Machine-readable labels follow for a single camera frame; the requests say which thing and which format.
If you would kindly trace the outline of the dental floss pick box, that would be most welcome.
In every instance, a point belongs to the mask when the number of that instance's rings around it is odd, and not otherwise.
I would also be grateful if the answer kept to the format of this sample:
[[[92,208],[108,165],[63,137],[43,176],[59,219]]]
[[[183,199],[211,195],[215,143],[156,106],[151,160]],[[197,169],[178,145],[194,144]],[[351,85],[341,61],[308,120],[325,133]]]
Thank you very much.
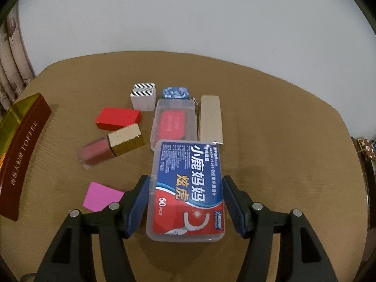
[[[218,241],[225,234],[224,216],[218,146],[158,141],[149,187],[148,237],[170,243]]]

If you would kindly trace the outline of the zigzag patterned white cube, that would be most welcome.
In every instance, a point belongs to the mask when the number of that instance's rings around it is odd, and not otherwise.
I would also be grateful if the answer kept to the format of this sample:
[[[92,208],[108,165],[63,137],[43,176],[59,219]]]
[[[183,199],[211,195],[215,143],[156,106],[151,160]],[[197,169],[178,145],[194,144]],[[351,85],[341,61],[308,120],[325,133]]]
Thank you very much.
[[[134,110],[154,111],[157,100],[155,83],[135,83],[130,98]]]

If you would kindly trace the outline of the blue patterned keychain pouch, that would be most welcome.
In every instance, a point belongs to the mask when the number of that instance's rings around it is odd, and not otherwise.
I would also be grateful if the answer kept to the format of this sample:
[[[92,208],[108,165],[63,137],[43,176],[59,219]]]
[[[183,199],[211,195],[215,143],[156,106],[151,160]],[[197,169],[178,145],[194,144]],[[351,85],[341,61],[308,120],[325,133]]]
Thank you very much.
[[[196,106],[199,105],[199,101],[191,95],[186,87],[166,87],[162,90],[161,99],[191,100]]]

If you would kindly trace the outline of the pink paper card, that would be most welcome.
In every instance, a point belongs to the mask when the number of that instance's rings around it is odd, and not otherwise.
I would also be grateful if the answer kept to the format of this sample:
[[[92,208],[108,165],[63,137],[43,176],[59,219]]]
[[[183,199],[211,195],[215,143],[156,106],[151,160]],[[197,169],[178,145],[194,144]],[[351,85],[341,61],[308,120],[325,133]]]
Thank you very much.
[[[92,181],[83,200],[83,207],[98,212],[112,202],[119,202],[123,192]]]

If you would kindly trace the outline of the dark cluttered side shelf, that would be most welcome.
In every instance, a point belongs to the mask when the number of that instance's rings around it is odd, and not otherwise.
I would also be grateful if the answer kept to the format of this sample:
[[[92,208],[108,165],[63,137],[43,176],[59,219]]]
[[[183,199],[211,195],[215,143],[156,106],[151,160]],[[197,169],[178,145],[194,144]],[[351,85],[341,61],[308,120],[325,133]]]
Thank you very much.
[[[352,138],[364,178],[375,183],[375,146],[369,139]]]

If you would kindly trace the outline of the gold red toffee tin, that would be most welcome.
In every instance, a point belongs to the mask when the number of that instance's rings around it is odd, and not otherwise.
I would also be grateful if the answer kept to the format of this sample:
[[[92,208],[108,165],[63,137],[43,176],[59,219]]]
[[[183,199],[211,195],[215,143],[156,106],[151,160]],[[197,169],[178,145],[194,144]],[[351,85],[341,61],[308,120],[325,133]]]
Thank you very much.
[[[10,107],[1,120],[1,216],[19,219],[20,196],[34,148],[52,110],[36,93]]]

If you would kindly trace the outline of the red rectangular block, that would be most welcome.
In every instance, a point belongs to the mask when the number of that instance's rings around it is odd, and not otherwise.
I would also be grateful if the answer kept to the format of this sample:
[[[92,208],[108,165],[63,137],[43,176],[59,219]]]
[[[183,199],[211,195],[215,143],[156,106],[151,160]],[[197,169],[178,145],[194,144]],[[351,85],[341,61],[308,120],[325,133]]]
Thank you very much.
[[[115,131],[132,124],[139,124],[142,116],[140,110],[127,108],[103,108],[96,118],[99,129]]]

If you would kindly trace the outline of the beige rectangular block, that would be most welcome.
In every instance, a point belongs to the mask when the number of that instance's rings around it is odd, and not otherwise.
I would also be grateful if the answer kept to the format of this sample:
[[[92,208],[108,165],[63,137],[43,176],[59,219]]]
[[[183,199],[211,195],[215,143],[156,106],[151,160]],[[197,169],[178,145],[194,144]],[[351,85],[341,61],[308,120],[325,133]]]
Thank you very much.
[[[216,145],[224,144],[219,96],[201,96],[199,141]]]

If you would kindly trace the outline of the patterned beige curtain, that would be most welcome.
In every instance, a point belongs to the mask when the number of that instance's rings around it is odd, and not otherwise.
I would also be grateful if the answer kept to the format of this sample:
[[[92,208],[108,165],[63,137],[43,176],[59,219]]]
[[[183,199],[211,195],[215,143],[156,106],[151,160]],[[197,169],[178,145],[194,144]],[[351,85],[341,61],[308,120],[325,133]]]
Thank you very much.
[[[22,39],[16,4],[1,24],[1,109],[7,111],[34,80]]]

